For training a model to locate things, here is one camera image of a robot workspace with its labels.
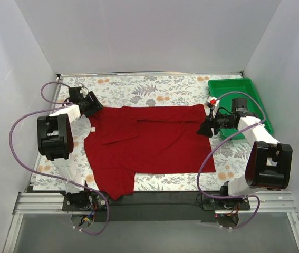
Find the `red t shirt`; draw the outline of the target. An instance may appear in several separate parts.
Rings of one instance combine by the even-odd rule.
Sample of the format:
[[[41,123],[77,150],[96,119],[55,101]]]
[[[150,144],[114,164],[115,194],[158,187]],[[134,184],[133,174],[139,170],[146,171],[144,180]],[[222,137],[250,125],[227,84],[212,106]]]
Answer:
[[[106,107],[90,116],[84,149],[99,190],[117,199],[134,192],[137,173],[214,172],[210,141],[196,134],[205,117],[201,104]]]

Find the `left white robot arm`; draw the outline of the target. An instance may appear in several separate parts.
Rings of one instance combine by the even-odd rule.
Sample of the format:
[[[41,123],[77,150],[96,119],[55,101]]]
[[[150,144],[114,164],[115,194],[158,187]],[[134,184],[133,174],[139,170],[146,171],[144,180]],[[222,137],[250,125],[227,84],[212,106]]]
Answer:
[[[86,211],[92,207],[93,199],[84,188],[85,180],[74,164],[71,124],[83,116],[94,115],[103,109],[103,105],[85,87],[70,87],[68,91],[69,105],[48,116],[38,117],[38,150],[56,167],[60,177],[65,179],[65,196],[69,204]]]

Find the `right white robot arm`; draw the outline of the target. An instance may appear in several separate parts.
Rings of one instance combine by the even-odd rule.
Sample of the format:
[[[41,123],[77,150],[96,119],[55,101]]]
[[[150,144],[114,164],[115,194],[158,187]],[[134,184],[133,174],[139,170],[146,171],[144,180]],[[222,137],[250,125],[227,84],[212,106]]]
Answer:
[[[231,112],[222,114],[220,99],[210,97],[206,102],[210,113],[197,131],[211,138],[221,129],[237,129],[252,147],[243,176],[226,182],[217,196],[200,191],[208,198],[219,199],[220,205],[228,210],[260,190],[286,189],[290,181],[292,147],[270,135],[264,127],[266,116],[251,112],[248,99],[249,95],[232,99]]]

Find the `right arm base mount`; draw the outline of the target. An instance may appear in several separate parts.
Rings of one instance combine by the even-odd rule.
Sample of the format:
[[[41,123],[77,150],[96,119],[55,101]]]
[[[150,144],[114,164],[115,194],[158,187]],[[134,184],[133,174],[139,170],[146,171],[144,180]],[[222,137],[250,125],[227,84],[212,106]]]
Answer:
[[[247,198],[217,199],[206,197],[199,193],[196,202],[203,211],[223,211],[215,214],[215,219],[220,226],[237,227],[239,223],[239,211],[249,211],[250,204]]]

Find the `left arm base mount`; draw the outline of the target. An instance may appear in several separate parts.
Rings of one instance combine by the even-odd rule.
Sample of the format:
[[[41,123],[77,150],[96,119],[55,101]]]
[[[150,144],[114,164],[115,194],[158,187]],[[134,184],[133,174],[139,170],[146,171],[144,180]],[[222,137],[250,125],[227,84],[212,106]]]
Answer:
[[[62,211],[71,213],[71,222],[75,227],[88,228],[95,222],[99,212],[107,211],[107,201],[94,192],[81,191],[62,195]]]

